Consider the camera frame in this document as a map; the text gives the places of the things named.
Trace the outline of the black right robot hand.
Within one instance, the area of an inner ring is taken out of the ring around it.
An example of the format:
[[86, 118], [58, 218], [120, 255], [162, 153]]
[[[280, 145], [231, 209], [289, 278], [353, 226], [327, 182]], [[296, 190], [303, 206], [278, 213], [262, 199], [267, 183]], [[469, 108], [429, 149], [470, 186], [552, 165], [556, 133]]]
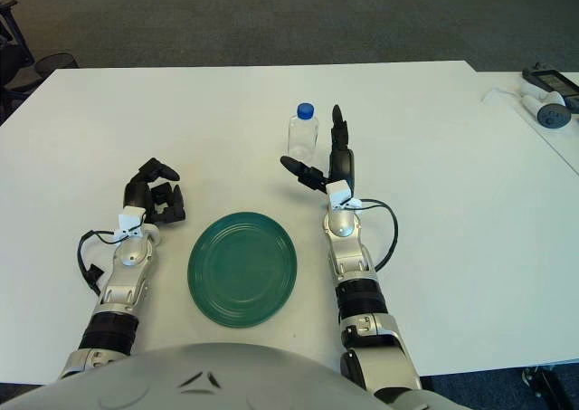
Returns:
[[333, 127], [331, 129], [332, 148], [329, 155], [328, 177], [315, 167], [308, 167], [303, 162], [289, 156], [280, 158], [281, 164], [293, 174], [298, 181], [312, 190], [326, 193], [326, 186], [330, 183], [345, 180], [354, 192], [355, 186], [355, 163], [354, 153], [348, 147], [347, 122], [343, 119], [338, 104], [332, 109]]

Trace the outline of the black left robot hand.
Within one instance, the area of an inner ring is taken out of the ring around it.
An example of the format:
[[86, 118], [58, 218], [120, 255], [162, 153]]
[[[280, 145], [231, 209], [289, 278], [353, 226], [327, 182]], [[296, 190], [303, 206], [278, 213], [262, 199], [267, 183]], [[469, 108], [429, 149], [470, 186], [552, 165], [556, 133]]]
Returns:
[[147, 224], [184, 221], [185, 204], [180, 186], [170, 184], [179, 180], [173, 168], [152, 157], [127, 183], [123, 205], [144, 208]]

